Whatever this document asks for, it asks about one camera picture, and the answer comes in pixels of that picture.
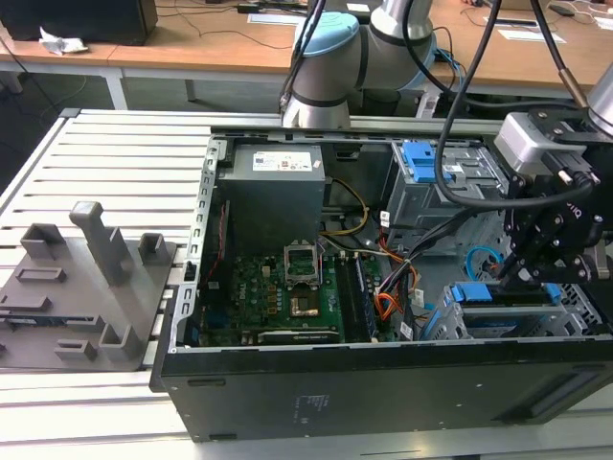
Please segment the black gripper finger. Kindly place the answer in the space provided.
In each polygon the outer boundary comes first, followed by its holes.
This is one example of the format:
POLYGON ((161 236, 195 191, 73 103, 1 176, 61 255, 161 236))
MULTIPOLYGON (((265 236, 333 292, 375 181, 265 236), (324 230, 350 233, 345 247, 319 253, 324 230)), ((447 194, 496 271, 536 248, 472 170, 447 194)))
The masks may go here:
POLYGON ((552 243, 532 246, 518 255, 521 269, 537 283, 586 284, 599 279, 590 248, 564 248, 552 243))
MULTIPOLYGON (((511 177, 508 198, 546 198, 556 191, 550 176, 511 177)), ((510 239, 510 253, 497 272, 503 288, 521 288, 544 283, 547 269, 553 266, 550 243, 558 225, 551 204, 533 208, 509 209, 504 230, 510 239)))

